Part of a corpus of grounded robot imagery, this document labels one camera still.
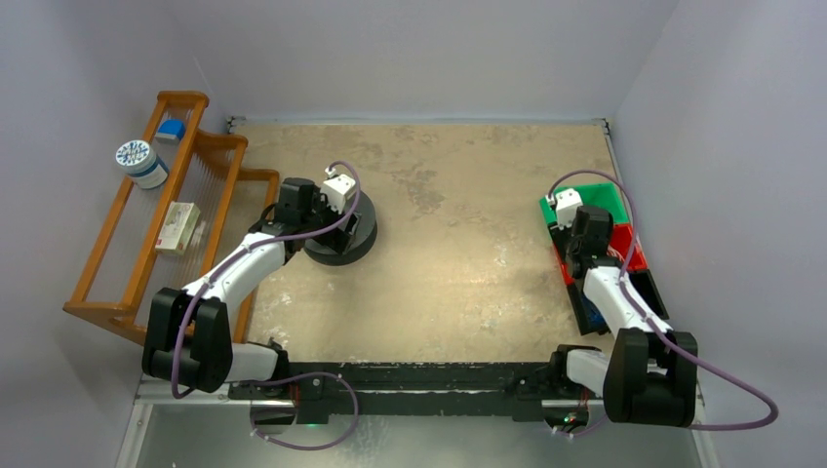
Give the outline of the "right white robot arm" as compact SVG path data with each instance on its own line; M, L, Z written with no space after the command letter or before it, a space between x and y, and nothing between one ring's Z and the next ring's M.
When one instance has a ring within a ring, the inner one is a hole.
M672 351L697 354L688 332L674 331L646 304L609 253L611 213L594 206L559 215L567 235L564 260L575 290L603 317L614 337L610 354L594 347L561 345L547 374L550 389L569 397L585 387L602 398L608 419L688 427L695 416L697 367Z

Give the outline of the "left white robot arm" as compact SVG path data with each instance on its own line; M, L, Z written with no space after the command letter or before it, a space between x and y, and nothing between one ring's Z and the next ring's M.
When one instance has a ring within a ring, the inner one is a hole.
M265 398L285 395L291 385L286 351L276 343L235 342L232 322L244 299L308 242L345 253L361 221L362 198L351 175L331 175L321 183L284 179L277 201L263 210L228 257L185 287L154 294L143 373L169 381L177 398L244 381L252 381Z

